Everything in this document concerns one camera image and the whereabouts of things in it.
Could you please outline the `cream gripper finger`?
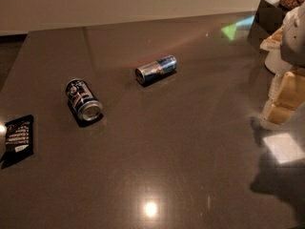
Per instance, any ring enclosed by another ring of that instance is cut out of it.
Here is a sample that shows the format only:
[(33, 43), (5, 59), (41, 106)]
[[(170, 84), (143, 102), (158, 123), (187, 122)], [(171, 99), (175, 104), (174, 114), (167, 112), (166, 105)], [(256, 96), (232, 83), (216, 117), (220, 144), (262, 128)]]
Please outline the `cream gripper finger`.
[(278, 50), (281, 45), (283, 29), (284, 27), (280, 27), (272, 35), (264, 39), (260, 44), (260, 49), (267, 52), (272, 50)]
[(284, 74), (276, 74), (269, 90), (260, 125), (278, 128), (288, 121), (305, 103), (305, 69), (295, 68)]

